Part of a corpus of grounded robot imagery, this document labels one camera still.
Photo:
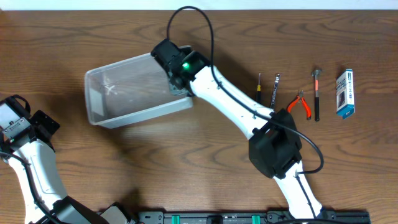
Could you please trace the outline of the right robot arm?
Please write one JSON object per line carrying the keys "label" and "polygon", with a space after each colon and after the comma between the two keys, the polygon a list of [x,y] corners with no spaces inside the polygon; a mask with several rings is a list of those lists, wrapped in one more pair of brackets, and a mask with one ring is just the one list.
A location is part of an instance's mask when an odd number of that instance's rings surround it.
{"label": "right robot arm", "polygon": [[218,109],[248,139],[249,160],[264,176],[276,181],[290,214],[296,219],[320,217],[321,203],[305,178],[301,140],[292,115],[254,101],[201,53],[177,47],[168,39],[154,47],[151,56],[178,90],[188,90]]}

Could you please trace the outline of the black yellow screwdriver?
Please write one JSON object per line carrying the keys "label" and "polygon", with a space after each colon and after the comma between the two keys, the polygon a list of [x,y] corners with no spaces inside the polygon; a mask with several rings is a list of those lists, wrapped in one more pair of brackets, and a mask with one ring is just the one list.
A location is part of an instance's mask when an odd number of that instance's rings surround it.
{"label": "black yellow screwdriver", "polygon": [[262,91],[261,91],[261,73],[258,74],[258,82],[256,89],[256,102],[261,103]]}

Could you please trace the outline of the blue white cardboard box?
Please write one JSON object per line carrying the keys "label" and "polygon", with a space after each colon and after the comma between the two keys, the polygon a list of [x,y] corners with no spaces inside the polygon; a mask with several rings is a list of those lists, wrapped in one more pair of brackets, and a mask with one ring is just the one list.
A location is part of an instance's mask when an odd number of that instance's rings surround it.
{"label": "blue white cardboard box", "polygon": [[346,69],[336,79],[336,113],[343,119],[354,114],[354,80],[353,70]]}

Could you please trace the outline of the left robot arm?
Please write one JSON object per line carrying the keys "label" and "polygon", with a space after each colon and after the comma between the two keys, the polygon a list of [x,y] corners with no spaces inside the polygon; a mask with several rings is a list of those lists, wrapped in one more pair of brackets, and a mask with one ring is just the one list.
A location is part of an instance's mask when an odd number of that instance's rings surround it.
{"label": "left robot arm", "polygon": [[26,223],[138,223],[115,202],[95,212],[67,194],[56,166],[51,138],[60,125],[28,101],[12,95],[1,101],[1,160],[17,175]]}

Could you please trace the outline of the small hammer black orange handle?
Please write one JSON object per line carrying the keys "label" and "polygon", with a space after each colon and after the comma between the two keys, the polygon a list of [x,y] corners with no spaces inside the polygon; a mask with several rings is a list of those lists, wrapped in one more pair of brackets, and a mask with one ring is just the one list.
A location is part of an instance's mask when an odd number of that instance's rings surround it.
{"label": "small hammer black orange handle", "polygon": [[321,74],[322,70],[320,68],[315,69],[312,72],[312,77],[314,78],[315,81],[315,121],[320,120],[320,97],[319,97],[319,76]]}

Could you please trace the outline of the clear plastic container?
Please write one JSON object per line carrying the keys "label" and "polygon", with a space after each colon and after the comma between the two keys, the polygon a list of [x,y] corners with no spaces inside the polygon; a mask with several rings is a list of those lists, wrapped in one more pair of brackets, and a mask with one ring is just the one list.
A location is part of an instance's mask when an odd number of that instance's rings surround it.
{"label": "clear plastic container", "polygon": [[166,72],[150,53],[87,71],[85,103],[90,124],[108,129],[193,107],[186,93],[172,94]]}

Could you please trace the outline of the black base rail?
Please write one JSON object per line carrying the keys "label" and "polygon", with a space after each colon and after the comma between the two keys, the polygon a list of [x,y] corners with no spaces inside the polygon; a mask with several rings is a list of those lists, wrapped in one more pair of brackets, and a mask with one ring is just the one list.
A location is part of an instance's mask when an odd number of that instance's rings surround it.
{"label": "black base rail", "polygon": [[169,213],[140,212],[133,223],[138,224],[303,224],[340,223],[371,224],[368,212],[336,212],[324,210],[316,218],[294,218],[286,210],[268,212],[230,212],[230,213]]}

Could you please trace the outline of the silver wrench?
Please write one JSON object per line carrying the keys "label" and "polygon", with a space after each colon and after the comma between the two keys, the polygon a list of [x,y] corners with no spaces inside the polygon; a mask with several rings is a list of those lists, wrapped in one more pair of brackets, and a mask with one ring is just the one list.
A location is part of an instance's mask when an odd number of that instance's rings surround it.
{"label": "silver wrench", "polygon": [[271,103],[270,103],[271,109],[274,109],[274,106],[275,106],[275,98],[276,98],[276,94],[277,94],[279,81],[280,81],[280,74],[277,73],[275,75],[274,86],[273,86],[273,90],[272,90],[272,98],[271,98]]}

